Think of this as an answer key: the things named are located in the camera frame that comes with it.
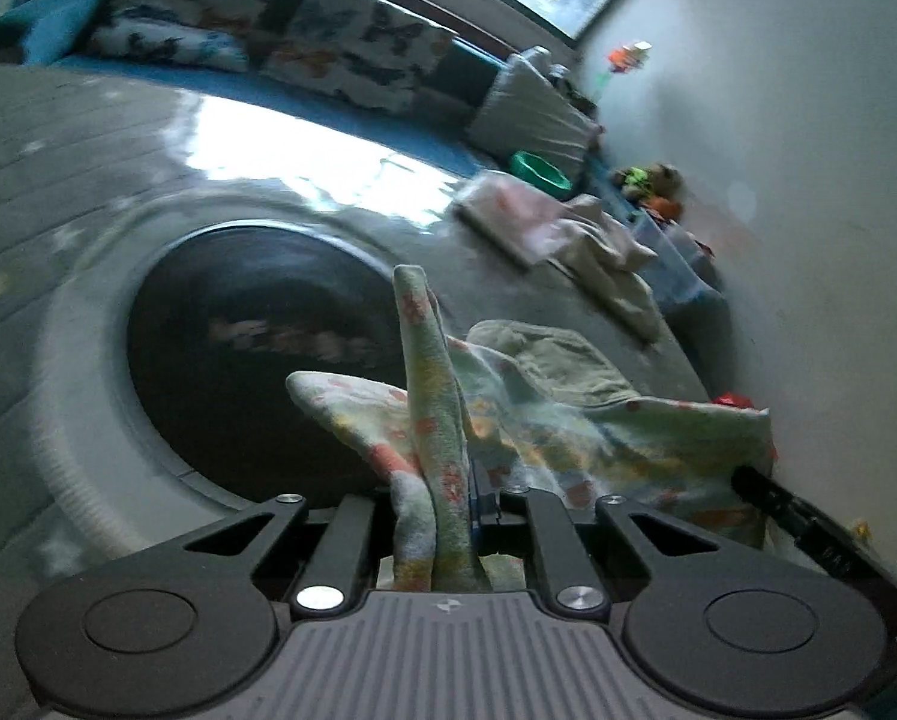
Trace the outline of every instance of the silver screw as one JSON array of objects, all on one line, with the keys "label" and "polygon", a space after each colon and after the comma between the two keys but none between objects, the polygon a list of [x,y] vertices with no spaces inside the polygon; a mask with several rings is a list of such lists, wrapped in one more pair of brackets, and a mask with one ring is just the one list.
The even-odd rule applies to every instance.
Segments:
[{"label": "silver screw", "polygon": [[573,608],[576,611],[586,611],[605,603],[605,596],[602,595],[602,592],[587,584],[573,584],[573,586],[562,590],[556,597],[557,601],[565,608]]},{"label": "silver screw", "polygon": [[295,601],[300,607],[315,611],[327,611],[344,602],[344,592],[327,584],[313,584],[298,592]]}]

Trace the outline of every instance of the sofa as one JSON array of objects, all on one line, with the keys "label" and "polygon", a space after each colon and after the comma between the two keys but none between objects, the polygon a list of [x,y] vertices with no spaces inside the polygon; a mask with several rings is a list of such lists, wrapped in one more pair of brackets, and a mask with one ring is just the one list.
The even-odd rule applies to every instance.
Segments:
[{"label": "sofa", "polygon": [[[302,0],[272,0],[259,26],[281,34]],[[0,60],[81,73],[118,74],[260,105],[382,143],[461,176],[474,175],[490,158],[464,141],[464,129],[504,63],[455,38],[424,79],[416,104],[403,115],[368,110],[286,85],[258,73],[263,52],[248,73],[157,65],[87,55],[85,46],[106,0],[31,0],[0,18]]]}]

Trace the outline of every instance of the green bowl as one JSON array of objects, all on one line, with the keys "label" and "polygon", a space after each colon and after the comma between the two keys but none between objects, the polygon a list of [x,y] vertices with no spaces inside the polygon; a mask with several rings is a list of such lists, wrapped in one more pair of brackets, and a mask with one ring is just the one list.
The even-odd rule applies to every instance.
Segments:
[{"label": "green bowl", "polygon": [[511,162],[512,175],[541,189],[557,200],[564,200],[571,191],[571,181],[550,162],[528,151],[516,151]]}]

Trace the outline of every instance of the plush toy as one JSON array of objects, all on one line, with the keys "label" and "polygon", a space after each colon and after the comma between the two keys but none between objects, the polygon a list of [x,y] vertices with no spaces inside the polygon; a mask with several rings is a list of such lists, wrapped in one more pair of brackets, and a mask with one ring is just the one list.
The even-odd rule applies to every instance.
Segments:
[{"label": "plush toy", "polygon": [[608,178],[627,201],[644,205],[663,220],[677,221],[682,215],[682,204],[674,199],[682,186],[682,174],[675,167],[656,162],[648,167],[613,170]]}]

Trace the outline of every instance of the washing machine drum opening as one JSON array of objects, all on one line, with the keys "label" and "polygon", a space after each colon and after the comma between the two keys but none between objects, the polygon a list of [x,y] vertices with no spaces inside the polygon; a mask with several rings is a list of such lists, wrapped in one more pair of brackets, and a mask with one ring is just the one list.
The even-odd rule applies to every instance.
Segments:
[{"label": "washing machine drum opening", "polygon": [[296,370],[405,386],[391,279],[368,256],[290,228],[205,231],[146,276],[127,346],[149,420],[216,485],[253,501],[301,493],[314,507],[378,485],[285,389]]}]

